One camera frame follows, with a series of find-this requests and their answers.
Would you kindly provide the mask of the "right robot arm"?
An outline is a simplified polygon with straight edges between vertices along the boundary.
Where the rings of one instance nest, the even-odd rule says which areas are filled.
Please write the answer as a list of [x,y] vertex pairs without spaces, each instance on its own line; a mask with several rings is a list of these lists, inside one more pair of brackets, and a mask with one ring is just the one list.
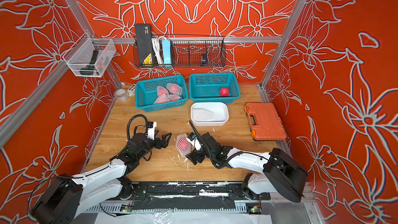
[[194,147],[187,158],[194,165],[208,158],[219,170],[249,170],[242,184],[244,195],[248,198],[263,193],[278,193],[291,202],[299,203],[304,197],[308,172],[279,148],[264,153],[242,151],[219,144],[209,133],[190,133],[187,139]]

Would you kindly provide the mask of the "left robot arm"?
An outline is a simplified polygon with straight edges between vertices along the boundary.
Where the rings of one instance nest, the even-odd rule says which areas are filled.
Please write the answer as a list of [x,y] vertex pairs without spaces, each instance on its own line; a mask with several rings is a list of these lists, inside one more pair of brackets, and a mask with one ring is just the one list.
[[83,174],[62,174],[53,178],[47,190],[34,206],[30,215],[40,224],[69,224],[87,209],[105,200],[133,193],[127,177],[152,150],[167,148],[171,133],[150,139],[137,133],[108,164]]

